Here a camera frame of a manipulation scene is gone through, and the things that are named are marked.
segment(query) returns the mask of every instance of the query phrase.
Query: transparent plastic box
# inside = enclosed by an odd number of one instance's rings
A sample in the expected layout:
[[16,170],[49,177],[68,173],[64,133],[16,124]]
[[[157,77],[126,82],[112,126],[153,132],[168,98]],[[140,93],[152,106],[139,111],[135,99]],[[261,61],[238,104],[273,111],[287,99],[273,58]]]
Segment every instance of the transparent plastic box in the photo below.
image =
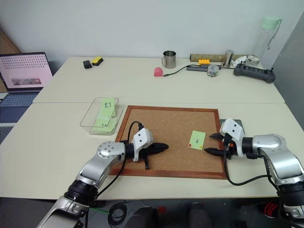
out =
[[87,132],[97,135],[114,134],[123,108],[118,98],[97,97],[80,122]]

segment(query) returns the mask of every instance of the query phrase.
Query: robotic arm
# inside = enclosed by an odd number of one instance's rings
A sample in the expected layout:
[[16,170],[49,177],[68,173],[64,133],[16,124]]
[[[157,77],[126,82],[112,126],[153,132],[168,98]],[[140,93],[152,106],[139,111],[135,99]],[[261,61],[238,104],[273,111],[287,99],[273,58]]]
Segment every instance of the robotic arm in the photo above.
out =
[[238,155],[249,159],[265,157],[277,194],[284,203],[284,212],[293,219],[304,219],[304,170],[282,136],[267,134],[245,137],[243,128],[229,118],[222,124],[220,134],[210,137],[223,140],[225,146],[224,151],[205,149],[213,155],[224,156],[226,153],[228,158]]
[[37,228],[81,228],[79,218],[89,210],[98,197],[98,189],[109,175],[111,167],[125,159],[138,161],[144,158],[147,169],[147,156],[160,153],[168,148],[163,143],[153,143],[152,133],[142,128],[134,136],[132,143],[104,142],[97,148],[95,156],[89,160]]

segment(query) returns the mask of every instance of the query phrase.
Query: metal cup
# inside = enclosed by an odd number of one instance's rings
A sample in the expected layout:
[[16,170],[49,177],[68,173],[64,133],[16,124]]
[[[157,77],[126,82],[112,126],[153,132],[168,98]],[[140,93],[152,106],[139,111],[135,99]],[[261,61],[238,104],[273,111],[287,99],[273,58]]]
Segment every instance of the metal cup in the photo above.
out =
[[161,63],[168,69],[175,68],[176,66],[176,53],[174,51],[165,51],[161,58]]

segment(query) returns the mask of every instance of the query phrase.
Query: yellow sponge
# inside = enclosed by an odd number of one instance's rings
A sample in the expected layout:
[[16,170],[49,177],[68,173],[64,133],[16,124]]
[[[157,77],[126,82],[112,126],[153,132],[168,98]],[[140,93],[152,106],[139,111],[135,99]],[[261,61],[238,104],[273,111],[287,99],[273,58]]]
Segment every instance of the yellow sponge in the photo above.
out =
[[209,59],[199,59],[199,65],[202,64],[210,64],[210,60]]
[[98,66],[99,64],[101,64],[101,62],[103,61],[104,59],[100,56],[97,56],[95,57],[93,60],[92,60],[92,65],[94,66]]

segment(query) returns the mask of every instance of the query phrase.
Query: wooden frame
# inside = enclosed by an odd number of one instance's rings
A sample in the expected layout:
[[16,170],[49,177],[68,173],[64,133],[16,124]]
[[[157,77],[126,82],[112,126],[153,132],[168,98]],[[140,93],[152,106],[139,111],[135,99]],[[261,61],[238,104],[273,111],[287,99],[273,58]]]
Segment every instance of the wooden frame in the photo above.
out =
[[[130,105],[127,107],[126,113],[124,115],[121,127],[118,131],[116,142],[122,140],[124,131],[126,130],[126,125],[133,109],[144,109],[144,110],[165,110],[165,111],[190,111],[190,112],[209,112],[214,114],[216,130],[220,130],[219,113],[217,109],[203,109],[203,108],[176,108],[176,107],[153,107],[153,106],[135,106]],[[222,143],[218,141],[218,148],[223,149]],[[222,172],[206,172],[206,171],[177,171],[177,170],[145,170],[144,167],[140,169],[130,169],[128,165],[125,166],[124,171],[121,175],[128,176],[156,176],[156,177],[186,177],[186,178],[210,178],[210,179],[226,179],[224,174],[224,162],[221,161]],[[111,175],[118,173],[121,164],[114,166],[111,170]]]

